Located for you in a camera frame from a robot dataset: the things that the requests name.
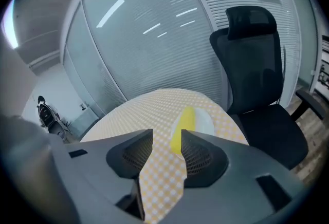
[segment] mesh backrest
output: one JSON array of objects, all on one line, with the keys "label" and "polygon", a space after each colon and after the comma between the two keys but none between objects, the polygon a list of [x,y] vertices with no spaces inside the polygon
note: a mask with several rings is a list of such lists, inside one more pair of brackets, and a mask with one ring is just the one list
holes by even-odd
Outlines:
[{"label": "mesh backrest", "polygon": [[280,39],[273,16],[263,8],[248,6],[257,11],[250,13],[244,7],[241,14],[236,8],[234,15],[228,14],[229,28],[214,32],[210,38],[232,88],[228,114],[267,106],[280,97],[283,89]]}]

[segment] round table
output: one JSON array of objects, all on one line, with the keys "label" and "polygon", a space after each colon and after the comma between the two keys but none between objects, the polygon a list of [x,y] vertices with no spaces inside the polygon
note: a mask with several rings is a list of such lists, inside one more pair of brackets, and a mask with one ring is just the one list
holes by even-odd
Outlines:
[{"label": "round table", "polygon": [[159,89],[138,96],[103,117],[81,140],[93,141],[153,129],[152,153],[139,176],[147,223],[162,220],[182,197],[186,165],[171,152],[169,143],[172,124],[186,106],[204,109],[212,119],[217,137],[248,144],[219,105],[199,92],[184,89]]}]

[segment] black slot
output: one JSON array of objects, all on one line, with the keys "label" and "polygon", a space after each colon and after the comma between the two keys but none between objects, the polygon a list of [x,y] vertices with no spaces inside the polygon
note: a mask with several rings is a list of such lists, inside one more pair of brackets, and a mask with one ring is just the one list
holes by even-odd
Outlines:
[{"label": "black slot", "polygon": [[272,176],[261,176],[256,180],[276,212],[291,201],[291,198]]},{"label": "black slot", "polygon": [[69,152],[68,154],[71,156],[71,158],[74,158],[74,157],[78,157],[78,156],[88,154],[88,152],[84,149],[79,149],[79,150],[76,150],[76,151]]}]

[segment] mesh vent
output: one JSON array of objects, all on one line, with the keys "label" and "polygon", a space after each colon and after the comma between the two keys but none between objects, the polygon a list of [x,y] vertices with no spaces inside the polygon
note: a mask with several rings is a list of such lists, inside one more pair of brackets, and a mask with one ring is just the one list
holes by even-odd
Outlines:
[{"label": "mesh vent", "polygon": [[124,160],[134,168],[142,170],[152,152],[152,143],[152,135],[141,138],[124,149],[122,153]]},{"label": "mesh vent", "polygon": [[181,154],[185,159],[187,176],[196,175],[211,164],[212,155],[206,147],[193,143],[185,137],[181,140]]}]

